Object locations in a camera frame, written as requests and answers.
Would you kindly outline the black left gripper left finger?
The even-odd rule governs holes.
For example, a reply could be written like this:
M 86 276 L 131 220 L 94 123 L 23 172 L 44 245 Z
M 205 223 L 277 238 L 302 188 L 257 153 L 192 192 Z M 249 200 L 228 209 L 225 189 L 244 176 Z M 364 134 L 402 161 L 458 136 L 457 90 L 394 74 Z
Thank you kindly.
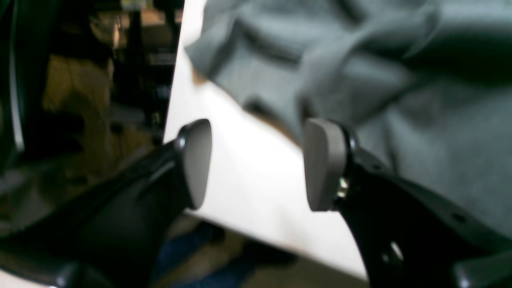
M 1 272 L 54 288 L 144 288 L 172 222 L 197 210 L 212 155 L 207 119 L 27 228 L 1 238 Z

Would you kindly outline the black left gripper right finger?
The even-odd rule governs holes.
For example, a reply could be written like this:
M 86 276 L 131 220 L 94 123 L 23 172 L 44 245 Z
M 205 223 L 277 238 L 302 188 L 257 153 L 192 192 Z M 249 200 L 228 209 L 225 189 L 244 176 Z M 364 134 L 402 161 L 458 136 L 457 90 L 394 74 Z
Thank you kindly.
M 511 240 L 393 173 L 336 122 L 304 125 L 312 211 L 340 213 L 372 288 L 510 288 Z

